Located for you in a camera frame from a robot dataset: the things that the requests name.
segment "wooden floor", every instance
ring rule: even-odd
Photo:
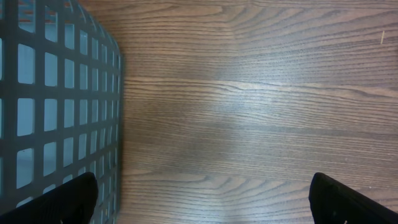
[[[81,2],[126,61],[118,223],[313,223],[315,172],[398,210],[398,1]]]

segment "laminate flooring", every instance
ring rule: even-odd
[[[324,172],[398,211],[398,2],[81,0],[125,60],[118,223],[313,223]]]

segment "scratch on wood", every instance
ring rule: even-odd
[[[384,31],[383,31],[383,33],[381,34],[381,42],[380,42],[380,44],[383,44],[383,39],[384,39]]]

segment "black object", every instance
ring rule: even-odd
[[[315,224],[398,223],[398,214],[345,186],[316,173],[310,187]]]
[[[94,213],[98,186],[91,172],[4,214],[2,224],[87,224]]]

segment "laundry basket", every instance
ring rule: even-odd
[[[93,172],[119,210],[123,63],[75,0],[0,0],[0,214]]]

